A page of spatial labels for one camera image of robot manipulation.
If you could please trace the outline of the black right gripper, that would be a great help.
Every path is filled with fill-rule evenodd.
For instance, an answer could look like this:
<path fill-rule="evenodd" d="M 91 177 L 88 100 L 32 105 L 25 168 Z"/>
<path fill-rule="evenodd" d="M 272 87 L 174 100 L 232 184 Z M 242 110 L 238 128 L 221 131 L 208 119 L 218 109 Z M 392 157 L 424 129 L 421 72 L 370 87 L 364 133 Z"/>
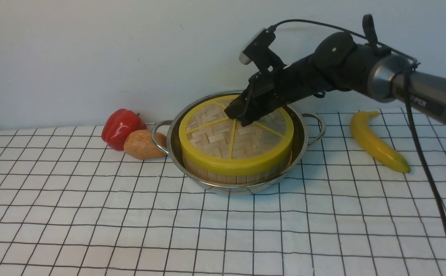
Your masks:
<path fill-rule="evenodd" d="M 249 92 L 243 92 L 224 109 L 229 119 L 242 127 L 270 115 L 283 105 L 325 92 L 331 82 L 313 63 L 311 57 L 275 69 L 256 73 L 249 79 Z"/>

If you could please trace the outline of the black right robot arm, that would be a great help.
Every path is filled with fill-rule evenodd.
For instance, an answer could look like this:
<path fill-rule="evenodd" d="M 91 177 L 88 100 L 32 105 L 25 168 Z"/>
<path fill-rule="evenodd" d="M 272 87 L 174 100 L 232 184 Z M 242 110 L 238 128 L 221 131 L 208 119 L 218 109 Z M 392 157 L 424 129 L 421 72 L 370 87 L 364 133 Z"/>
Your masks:
<path fill-rule="evenodd" d="M 446 126 L 446 78 L 416 72 L 390 48 L 361 45 L 350 34 L 334 33 L 311 55 L 290 65 L 269 49 L 275 35 L 263 30 L 240 53 L 258 73 L 226 108 L 242 126 L 285 105 L 323 92 L 356 91 L 381 103 L 399 100 Z"/>

